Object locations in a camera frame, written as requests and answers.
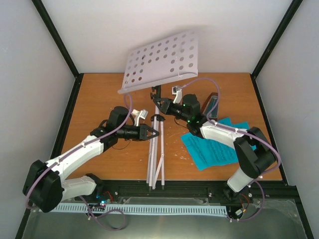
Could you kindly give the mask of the white tripod music stand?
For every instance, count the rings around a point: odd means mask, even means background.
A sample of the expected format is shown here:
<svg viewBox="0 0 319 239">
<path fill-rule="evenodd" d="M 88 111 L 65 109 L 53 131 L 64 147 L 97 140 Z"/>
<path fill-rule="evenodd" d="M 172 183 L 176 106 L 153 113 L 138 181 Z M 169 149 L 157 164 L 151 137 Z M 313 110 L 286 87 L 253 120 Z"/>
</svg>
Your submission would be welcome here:
<svg viewBox="0 0 319 239">
<path fill-rule="evenodd" d="M 137 48 L 129 53 L 122 87 L 118 94 L 154 88 L 198 75 L 198 34 L 195 30 L 169 36 Z M 159 136 L 150 140 L 146 183 L 150 190 L 165 185 L 164 121 L 155 109 L 152 126 Z"/>
</svg>

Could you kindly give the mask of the brown wooden metronome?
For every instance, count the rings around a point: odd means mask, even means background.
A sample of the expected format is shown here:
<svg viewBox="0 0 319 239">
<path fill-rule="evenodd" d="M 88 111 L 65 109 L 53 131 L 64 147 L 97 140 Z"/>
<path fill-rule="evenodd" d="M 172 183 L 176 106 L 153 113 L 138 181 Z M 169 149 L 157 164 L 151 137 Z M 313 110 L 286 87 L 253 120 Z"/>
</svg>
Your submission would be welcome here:
<svg viewBox="0 0 319 239">
<path fill-rule="evenodd" d="M 203 115 L 206 115 L 212 108 L 214 108 L 214 110 L 209 115 L 209 118 L 211 120 L 217 120 L 218 119 L 218 105 L 216 107 L 214 107 L 216 105 L 217 100 L 218 100 L 218 94 L 217 93 L 211 93 L 207 97 L 207 99 L 204 101 L 204 103 L 203 103 L 203 105 L 201 107 L 201 113 Z"/>
</svg>

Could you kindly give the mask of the blue sheet music page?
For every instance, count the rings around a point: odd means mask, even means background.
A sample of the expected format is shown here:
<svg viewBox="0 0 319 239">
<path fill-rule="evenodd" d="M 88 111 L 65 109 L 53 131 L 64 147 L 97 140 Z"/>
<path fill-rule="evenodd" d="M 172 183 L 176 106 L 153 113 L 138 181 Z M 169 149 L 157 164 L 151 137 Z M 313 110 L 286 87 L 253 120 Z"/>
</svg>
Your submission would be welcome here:
<svg viewBox="0 0 319 239">
<path fill-rule="evenodd" d="M 238 163 L 236 151 L 215 140 L 201 139 L 187 133 L 180 137 L 197 169 Z"/>
</svg>

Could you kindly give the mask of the clear plastic metronome cover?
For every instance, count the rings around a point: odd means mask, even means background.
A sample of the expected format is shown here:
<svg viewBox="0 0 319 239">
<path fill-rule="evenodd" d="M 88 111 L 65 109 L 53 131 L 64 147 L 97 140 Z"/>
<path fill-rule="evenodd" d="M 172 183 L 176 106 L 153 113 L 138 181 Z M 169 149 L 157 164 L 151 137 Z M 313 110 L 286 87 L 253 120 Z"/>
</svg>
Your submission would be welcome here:
<svg viewBox="0 0 319 239">
<path fill-rule="evenodd" d="M 217 120 L 218 118 L 218 104 L 216 103 L 217 99 L 217 96 L 212 96 L 206 105 L 205 114 L 208 114 L 211 109 L 213 109 L 213 111 L 209 114 L 209 118 L 212 120 Z"/>
</svg>

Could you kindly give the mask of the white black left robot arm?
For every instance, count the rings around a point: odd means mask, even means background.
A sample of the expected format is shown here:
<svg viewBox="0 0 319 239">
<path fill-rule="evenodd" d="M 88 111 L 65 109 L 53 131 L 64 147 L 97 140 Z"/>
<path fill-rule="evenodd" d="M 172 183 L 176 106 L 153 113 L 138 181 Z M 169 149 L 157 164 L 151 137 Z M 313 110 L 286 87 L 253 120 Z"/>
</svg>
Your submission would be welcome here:
<svg viewBox="0 0 319 239">
<path fill-rule="evenodd" d="M 99 200 L 104 194 L 103 181 L 92 173 L 80 178 L 69 179 L 69 175 L 90 159 L 113 147 L 120 138 L 132 141 L 148 141 L 159 132 L 152 127 L 138 123 L 133 119 L 132 125 L 126 122 L 133 114 L 129 109 L 117 106 L 97 128 L 78 145 L 64 154 L 46 162 L 37 160 L 29 168 L 23 194 L 27 202 L 32 202 L 42 212 L 50 212 L 67 199 L 88 196 Z"/>
</svg>

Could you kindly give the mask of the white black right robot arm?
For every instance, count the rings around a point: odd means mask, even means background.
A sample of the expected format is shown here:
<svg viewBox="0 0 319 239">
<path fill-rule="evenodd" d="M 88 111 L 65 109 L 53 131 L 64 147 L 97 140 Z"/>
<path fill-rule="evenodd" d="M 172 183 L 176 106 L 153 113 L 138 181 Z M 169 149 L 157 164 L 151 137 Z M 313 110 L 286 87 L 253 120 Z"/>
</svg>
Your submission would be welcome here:
<svg viewBox="0 0 319 239">
<path fill-rule="evenodd" d="M 255 181 L 275 162 L 280 162 L 278 152 L 268 143 L 257 127 L 241 129 L 210 120 L 201 112 L 196 95 L 183 96 L 181 103 L 172 99 L 151 96 L 159 111 L 186 122 L 189 132 L 202 139 L 214 140 L 235 150 L 239 168 L 227 180 L 227 187 L 238 193 Z"/>
</svg>

